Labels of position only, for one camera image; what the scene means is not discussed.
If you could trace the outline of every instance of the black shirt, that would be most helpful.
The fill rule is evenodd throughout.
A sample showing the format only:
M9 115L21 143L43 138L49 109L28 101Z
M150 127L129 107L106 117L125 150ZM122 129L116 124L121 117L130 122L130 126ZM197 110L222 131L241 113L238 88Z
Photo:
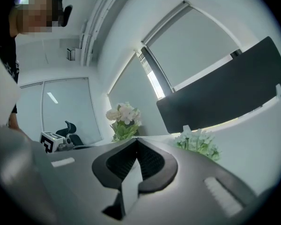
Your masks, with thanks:
M11 37L9 33L8 17L0 23L0 58L6 70L14 81L18 83L19 63L15 53L15 37ZM17 113L16 106L12 113Z

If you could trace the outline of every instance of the green leaves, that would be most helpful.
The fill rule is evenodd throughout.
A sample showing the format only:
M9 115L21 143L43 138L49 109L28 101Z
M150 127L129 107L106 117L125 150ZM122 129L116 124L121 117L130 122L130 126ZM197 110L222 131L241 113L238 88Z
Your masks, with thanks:
M174 146L185 150L200 153L214 161L220 159L220 153L217 147L212 143L214 135L198 129L197 132L184 131L180 136L174 139Z
M133 137L139 128L139 126L135 124L128 126L123 121L115 122L111 127L115 133L112 142L118 142Z

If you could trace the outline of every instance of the white pipe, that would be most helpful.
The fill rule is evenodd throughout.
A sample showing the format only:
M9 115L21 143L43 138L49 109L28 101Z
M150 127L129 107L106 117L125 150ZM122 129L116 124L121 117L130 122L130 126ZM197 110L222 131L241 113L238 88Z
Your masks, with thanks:
M103 0L97 0L95 3L95 7L89 17L86 29L85 29L85 35L83 38L83 43L82 43L82 51L81 51L81 60L80 60L80 65L83 66L84 65L84 55L85 55L85 51L86 51L86 45L87 45L87 40L88 40L88 34L90 34L90 29L92 27L92 23L94 22L94 18L99 10L100 5L102 4Z
M105 19L105 17L107 16L110 8L112 7L112 5L114 4L116 0L107 0L107 2L105 3L103 9L101 10L100 16L95 24L95 29L94 32L90 38L90 43L89 43L89 47L87 48L88 50L88 54L87 54L87 61L86 61L86 66L90 65L91 59L92 59L92 51L93 51L93 45L95 40L98 37L100 28L103 24L103 21Z
M81 30L80 30L79 48L82 48L83 35L85 35L85 29L86 29L86 24L87 24L87 23L88 23L88 20L86 19L86 20L83 22L83 25L82 25Z
M44 86L45 86L45 82L43 82L42 94L41 94L41 129L42 129L42 132L44 131L44 117L43 117L43 96L44 96Z

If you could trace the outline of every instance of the desk clip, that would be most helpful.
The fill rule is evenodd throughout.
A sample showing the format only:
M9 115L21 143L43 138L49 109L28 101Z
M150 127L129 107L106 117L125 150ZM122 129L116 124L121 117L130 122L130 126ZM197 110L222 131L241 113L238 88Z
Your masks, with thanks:
M189 125L184 125L183 126L183 131L184 132L186 132L186 131L191 132L191 128L189 127Z
M276 85L276 96L277 96L277 99L281 98L281 85L280 85L280 83Z

